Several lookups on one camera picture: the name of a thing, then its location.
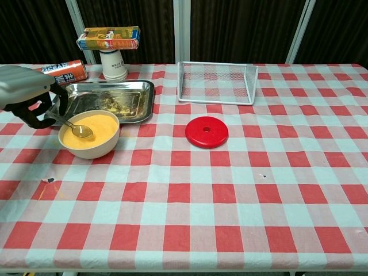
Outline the red plastic disc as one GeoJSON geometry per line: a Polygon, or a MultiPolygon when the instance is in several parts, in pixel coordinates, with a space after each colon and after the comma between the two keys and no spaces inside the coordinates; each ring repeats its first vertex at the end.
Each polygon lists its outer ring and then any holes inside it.
{"type": "Polygon", "coordinates": [[[229,136],[227,126],[218,118],[202,116],[191,120],[185,128],[187,140],[200,148],[217,148],[229,136]]]}

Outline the upright white frame post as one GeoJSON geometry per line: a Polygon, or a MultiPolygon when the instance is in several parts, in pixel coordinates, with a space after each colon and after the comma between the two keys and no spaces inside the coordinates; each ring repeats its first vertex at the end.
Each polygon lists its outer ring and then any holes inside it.
{"type": "Polygon", "coordinates": [[[172,0],[175,62],[190,61],[191,0],[172,0]]]}

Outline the beige bowl of yellow powder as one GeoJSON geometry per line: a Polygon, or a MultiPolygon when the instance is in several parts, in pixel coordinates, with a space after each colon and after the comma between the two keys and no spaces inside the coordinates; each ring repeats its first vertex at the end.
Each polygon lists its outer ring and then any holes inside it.
{"type": "Polygon", "coordinates": [[[102,156],[108,154],[116,146],[116,144],[118,142],[118,137],[119,137],[119,134],[120,134],[120,123],[119,123],[118,118],[111,112],[107,112],[107,111],[103,111],[103,110],[92,110],[92,111],[87,111],[87,112],[77,114],[77,115],[69,118],[68,120],[70,122],[72,122],[73,124],[76,124],[76,121],[78,121],[80,119],[83,119],[85,117],[88,117],[88,116],[95,115],[95,114],[104,114],[104,115],[110,116],[113,119],[115,119],[116,123],[118,124],[118,129],[117,129],[116,133],[108,141],[106,141],[105,143],[103,143],[99,146],[96,146],[96,147],[93,147],[93,148],[88,148],[88,149],[83,149],[83,150],[82,149],[79,150],[79,149],[73,149],[73,148],[66,147],[62,142],[62,137],[63,137],[65,131],[67,130],[68,126],[63,125],[59,130],[58,139],[59,139],[60,144],[65,149],[70,151],[73,155],[75,155],[79,158],[95,159],[95,158],[102,157],[102,156]]]}

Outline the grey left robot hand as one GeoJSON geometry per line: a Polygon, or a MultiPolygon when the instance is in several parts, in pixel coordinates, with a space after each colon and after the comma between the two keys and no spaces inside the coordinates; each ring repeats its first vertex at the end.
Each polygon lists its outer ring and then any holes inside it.
{"type": "Polygon", "coordinates": [[[21,66],[0,66],[0,110],[12,112],[29,127],[44,129],[56,122],[37,118],[52,106],[50,92],[59,98],[59,114],[65,115],[68,93],[53,76],[21,66]]]}

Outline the white paper cup stack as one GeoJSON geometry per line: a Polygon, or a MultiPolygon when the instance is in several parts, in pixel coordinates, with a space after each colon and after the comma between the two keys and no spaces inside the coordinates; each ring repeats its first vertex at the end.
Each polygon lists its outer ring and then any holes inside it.
{"type": "Polygon", "coordinates": [[[128,70],[124,65],[120,50],[100,50],[99,54],[102,64],[102,73],[107,81],[118,82],[126,79],[128,70]]]}

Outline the yellow orange carton box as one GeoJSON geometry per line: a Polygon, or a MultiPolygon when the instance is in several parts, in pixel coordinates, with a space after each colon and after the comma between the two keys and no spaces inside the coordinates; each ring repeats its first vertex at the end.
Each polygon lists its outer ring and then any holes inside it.
{"type": "Polygon", "coordinates": [[[138,26],[85,28],[76,43],[81,51],[138,49],[140,28],[138,26]]]}

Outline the red white checkered tablecloth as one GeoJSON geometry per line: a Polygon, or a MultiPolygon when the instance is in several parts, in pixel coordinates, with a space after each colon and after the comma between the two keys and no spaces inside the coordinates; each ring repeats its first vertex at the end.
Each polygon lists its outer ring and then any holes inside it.
{"type": "Polygon", "coordinates": [[[196,105],[175,65],[130,66],[152,117],[95,160],[0,112],[0,271],[368,271],[368,70],[259,71],[254,105],[196,105]],[[223,145],[187,140],[202,116],[223,145]]]}

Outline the stainless steel tray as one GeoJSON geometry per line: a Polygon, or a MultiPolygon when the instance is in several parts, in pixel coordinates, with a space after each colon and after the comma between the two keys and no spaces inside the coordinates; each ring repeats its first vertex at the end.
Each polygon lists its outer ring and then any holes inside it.
{"type": "Polygon", "coordinates": [[[111,112],[121,124],[143,122],[152,114],[155,86],[147,80],[73,83],[64,88],[68,92],[65,118],[69,121],[92,110],[111,112]]]}

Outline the metal spoon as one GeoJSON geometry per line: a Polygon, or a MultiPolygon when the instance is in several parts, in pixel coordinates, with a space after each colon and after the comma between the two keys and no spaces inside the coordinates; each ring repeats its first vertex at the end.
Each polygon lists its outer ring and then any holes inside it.
{"type": "Polygon", "coordinates": [[[85,125],[75,125],[72,122],[66,120],[64,117],[59,116],[57,114],[54,114],[54,113],[50,112],[49,110],[47,110],[45,113],[46,113],[46,115],[62,122],[64,125],[70,127],[72,134],[75,135],[76,137],[87,139],[87,138],[90,138],[90,137],[93,136],[93,131],[85,125]]]}

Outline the orange drink can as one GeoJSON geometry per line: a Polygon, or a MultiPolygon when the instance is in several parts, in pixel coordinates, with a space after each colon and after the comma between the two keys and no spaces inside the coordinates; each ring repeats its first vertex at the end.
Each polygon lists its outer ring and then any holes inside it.
{"type": "Polygon", "coordinates": [[[59,85],[87,79],[87,71],[82,60],[49,64],[36,69],[36,71],[53,76],[59,85]]]}

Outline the slanted white frame post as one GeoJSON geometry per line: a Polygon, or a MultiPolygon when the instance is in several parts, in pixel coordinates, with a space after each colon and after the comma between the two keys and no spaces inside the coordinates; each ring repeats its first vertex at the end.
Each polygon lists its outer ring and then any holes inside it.
{"type": "Polygon", "coordinates": [[[312,15],[316,0],[305,0],[305,4],[300,15],[300,20],[298,22],[292,43],[289,48],[289,52],[286,57],[286,64],[293,64],[296,56],[298,54],[298,50],[300,48],[302,39],[304,37],[306,28],[308,26],[310,17],[312,15]]]}
{"type": "MultiPolygon", "coordinates": [[[[85,25],[79,10],[79,6],[77,0],[65,0],[65,3],[68,8],[68,12],[70,14],[74,29],[76,31],[76,37],[78,38],[84,31],[85,25]]],[[[93,54],[93,51],[83,51],[83,54],[86,59],[87,64],[96,64],[96,59],[93,54]]]]}

